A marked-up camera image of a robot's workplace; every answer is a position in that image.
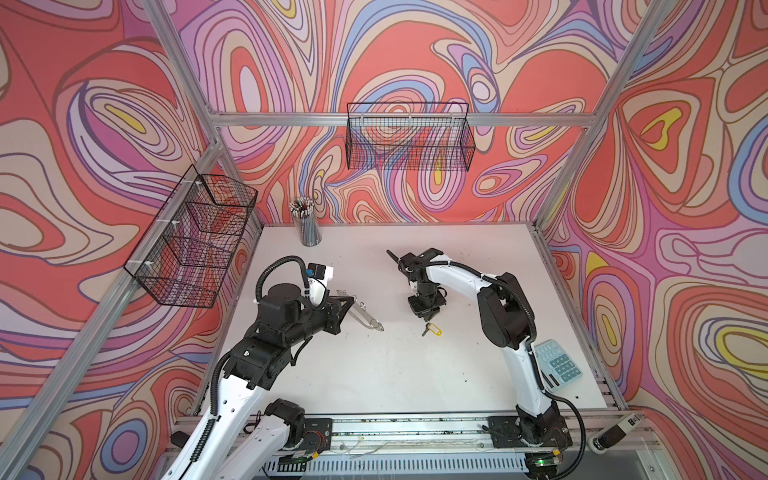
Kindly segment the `key with yellow tag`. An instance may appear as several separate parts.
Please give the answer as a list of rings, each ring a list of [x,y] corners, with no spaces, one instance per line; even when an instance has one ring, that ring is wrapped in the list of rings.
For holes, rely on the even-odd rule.
[[[432,334],[436,337],[440,337],[442,335],[442,330],[438,326],[434,325],[433,323],[427,322],[422,332],[422,336],[425,337],[427,334]]]

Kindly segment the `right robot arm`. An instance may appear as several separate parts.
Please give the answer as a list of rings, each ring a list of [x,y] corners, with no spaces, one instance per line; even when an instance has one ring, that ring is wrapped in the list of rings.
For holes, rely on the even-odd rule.
[[[492,345],[501,349],[516,389],[521,441],[530,446],[549,440],[560,448],[571,446],[573,440],[559,406],[568,406],[578,420],[582,417],[571,401],[549,392],[544,385],[534,352],[535,315],[517,278],[511,273],[482,273],[435,248],[419,255],[399,257],[392,251],[387,255],[412,289],[408,298],[412,313],[428,327],[447,304],[445,289],[476,301],[481,330]]]

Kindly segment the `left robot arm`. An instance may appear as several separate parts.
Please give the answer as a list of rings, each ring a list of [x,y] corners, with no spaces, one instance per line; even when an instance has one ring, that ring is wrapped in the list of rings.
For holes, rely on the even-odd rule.
[[[319,333],[337,335],[354,304],[333,296],[332,267],[284,256],[258,277],[254,323],[217,361],[209,384],[209,405],[167,479],[252,479],[279,451],[304,436],[305,411],[267,396],[287,366]]]

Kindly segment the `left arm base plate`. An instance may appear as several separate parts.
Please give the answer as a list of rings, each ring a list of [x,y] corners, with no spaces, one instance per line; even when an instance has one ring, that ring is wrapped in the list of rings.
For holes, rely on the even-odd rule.
[[[332,433],[332,418],[309,418],[296,435],[289,435],[288,443],[279,452],[301,452],[303,455],[323,453],[332,446]]]

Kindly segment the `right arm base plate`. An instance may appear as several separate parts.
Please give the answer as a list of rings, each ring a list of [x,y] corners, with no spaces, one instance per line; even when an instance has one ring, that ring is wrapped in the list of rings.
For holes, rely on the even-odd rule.
[[[490,416],[482,430],[489,434],[494,448],[532,448],[564,450],[573,445],[570,430],[563,418],[554,425],[539,441],[525,440],[517,416]]]

